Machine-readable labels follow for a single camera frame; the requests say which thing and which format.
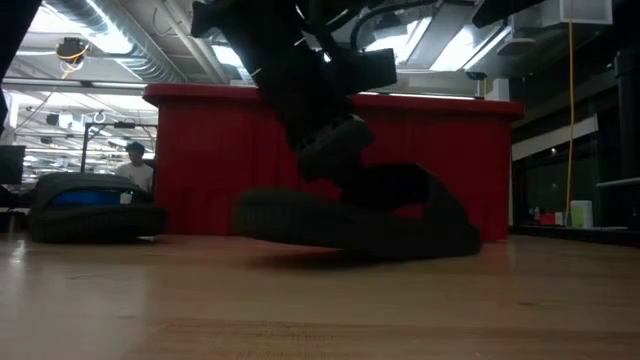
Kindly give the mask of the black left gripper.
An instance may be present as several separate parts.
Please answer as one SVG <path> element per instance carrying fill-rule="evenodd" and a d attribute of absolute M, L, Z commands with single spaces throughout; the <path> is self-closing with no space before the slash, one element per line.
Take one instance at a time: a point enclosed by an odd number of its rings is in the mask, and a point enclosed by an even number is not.
<path fill-rule="evenodd" d="M 218 30 L 240 58 L 296 148 L 307 181 L 328 177 L 374 140 L 322 57 L 306 42 L 291 0 L 211 0 L 192 5 L 191 35 Z"/>

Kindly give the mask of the black rubber slide sandal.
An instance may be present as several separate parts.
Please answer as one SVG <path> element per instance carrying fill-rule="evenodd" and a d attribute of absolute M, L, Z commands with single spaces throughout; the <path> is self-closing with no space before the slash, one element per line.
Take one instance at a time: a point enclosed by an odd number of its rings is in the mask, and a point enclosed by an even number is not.
<path fill-rule="evenodd" d="M 333 248 L 384 260 L 470 256 L 483 242 L 464 206 L 416 163 L 364 168 L 339 199 L 288 189 L 254 189 L 236 203 L 237 235 Z"/>
<path fill-rule="evenodd" d="M 33 190 L 30 219 L 35 242 L 118 243 L 161 234 L 167 212 L 128 178 L 51 173 Z"/>

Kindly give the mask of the red plastic bin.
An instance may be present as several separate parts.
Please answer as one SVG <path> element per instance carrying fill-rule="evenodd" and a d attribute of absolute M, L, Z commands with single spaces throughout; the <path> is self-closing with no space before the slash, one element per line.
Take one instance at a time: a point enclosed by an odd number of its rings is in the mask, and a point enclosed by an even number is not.
<path fill-rule="evenodd" d="M 228 235 L 236 201 L 253 188 L 287 188 L 336 199 L 329 182 L 306 183 L 283 128 L 251 87 L 152 84 L 159 109 L 154 199 L 171 234 Z M 409 162 L 441 180 L 486 242 L 508 235 L 511 125 L 521 104 L 359 95 L 373 131 L 368 165 Z"/>

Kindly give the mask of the ceiling light panel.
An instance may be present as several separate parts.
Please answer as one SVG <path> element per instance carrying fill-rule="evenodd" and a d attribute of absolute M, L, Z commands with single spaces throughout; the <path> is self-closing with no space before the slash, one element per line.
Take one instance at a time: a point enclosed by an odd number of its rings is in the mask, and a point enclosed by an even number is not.
<path fill-rule="evenodd" d="M 221 64 L 246 68 L 246 64 L 231 47 L 212 45 L 211 48 Z"/>

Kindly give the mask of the person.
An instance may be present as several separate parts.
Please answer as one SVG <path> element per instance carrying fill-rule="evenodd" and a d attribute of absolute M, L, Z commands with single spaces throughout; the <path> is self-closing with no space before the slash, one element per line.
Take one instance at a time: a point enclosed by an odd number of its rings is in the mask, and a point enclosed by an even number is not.
<path fill-rule="evenodd" d="M 119 166 L 115 174 L 133 181 L 146 193 L 152 192 L 153 168 L 144 162 L 145 147 L 139 142 L 126 146 L 129 162 Z"/>

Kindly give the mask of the green white container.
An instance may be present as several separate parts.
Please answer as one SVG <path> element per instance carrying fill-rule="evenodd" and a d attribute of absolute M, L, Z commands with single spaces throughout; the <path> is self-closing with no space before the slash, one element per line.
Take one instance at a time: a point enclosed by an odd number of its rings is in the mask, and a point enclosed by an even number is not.
<path fill-rule="evenodd" d="M 571 226 L 581 229 L 594 227 L 593 202 L 590 200 L 572 200 L 570 203 Z"/>

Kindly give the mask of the black monitor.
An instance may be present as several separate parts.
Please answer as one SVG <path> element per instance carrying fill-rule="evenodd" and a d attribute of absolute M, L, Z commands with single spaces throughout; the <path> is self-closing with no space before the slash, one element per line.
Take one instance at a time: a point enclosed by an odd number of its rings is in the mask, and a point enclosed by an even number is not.
<path fill-rule="evenodd" d="M 0 185 L 22 183 L 26 147 L 0 145 Z"/>

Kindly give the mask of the white wall beam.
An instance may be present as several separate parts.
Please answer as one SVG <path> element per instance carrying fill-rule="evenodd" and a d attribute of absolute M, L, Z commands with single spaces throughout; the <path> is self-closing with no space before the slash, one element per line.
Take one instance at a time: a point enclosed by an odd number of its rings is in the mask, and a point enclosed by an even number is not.
<path fill-rule="evenodd" d="M 560 127 L 547 133 L 516 142 L 512 145 L 512 159 L 514 161 L 521 160 L 543 150 L 550 150 L 551 148 L 568 142 L 570 139 L 578 139 L 595 133 L 598 130 L 597 115 L 585 118 L 584 120 L 576 122 L 573 126 Z"/>

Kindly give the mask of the silver spiral ceiling duct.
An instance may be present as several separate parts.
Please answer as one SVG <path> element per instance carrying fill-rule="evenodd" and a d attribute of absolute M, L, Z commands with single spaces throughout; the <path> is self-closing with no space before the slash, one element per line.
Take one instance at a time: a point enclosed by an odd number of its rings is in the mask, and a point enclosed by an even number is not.
<path fill-rule="evenodd" d="M 43 6 L 143 82 L 187 82 L 118 0 L 43 0 Z"/>

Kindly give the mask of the black metal rack frame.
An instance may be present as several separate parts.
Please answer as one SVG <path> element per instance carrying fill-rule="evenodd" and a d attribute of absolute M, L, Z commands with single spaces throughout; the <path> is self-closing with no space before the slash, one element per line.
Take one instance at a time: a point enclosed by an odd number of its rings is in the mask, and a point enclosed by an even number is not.
<path fill-rule="evenodd" d="M 132 136 L 129 135 L 107 135 L 104 133 L 104 129 L 111 127 L 114 129 L 120 129 L 120 130 L 140 130 L 142 132 L 145 133 L 145 136 L 142 136 L 140 138 L 134 138 Z M 117 139 L 121 139 L 123 141 L 127 141 L 127 142 L 141 142 L 141 141 L 148 141 L 151 149 L 155 148 L 156 145 L 156 139 L 157 139 L 157 135 L 153 134 L 151 132 L 152 129 L 158 130 L 158 126 L 154 125 L 154 124 L 142 124 L 142 123 L 135 123 L 135 122 L 131 122 L 130 120 L 128 121 L 116 121 L 116 122 L 112 122 L 112 123 L 98 123 L 98 122 L 87 122 L 85 124 L 85 130 L 84 130 L 84 134 L 83 134 L 83 144 L 82 144 L 82 149 L 81 149 L 81 163 L 80 163 L 80 172 L 81 173 L 85 173 L 86 172 L 86 165 L 87 165 L 87 156 L 90 153 L 90 150 L 88 149 L 89 143 L 94 140 L 95 138 L 99 138 L 99 139 L 106 139 L 107 141 L 111 141 L 113 143 L 113 145 L 118 148 L 124 148 L 126 146 L 125 143 L 122 143 L 120 145 L 115 143 L 115 140 Z"/>

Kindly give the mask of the white ceiling duct box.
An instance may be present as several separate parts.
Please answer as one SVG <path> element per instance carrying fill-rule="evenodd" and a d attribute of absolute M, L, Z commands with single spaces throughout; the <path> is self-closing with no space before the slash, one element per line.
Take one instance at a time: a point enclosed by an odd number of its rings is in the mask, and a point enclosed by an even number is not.
<path fill-rule="evenodd" d="M 540 4 L 541 24 L 559 23 L 611 25 L 613 23 L 612 0 L 545 0 Z"/>

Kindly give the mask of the black steel post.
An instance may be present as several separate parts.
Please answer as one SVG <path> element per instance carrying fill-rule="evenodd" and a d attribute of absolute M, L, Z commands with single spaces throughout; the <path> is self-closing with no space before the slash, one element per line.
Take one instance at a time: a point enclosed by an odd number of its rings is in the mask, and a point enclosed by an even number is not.
<path fill-rule="evenodd" d="M 628 182 L 629 227 L 640 230 L 640 46 L 620 50 L 615 58 L 618 86 L 622 179 Z"/>

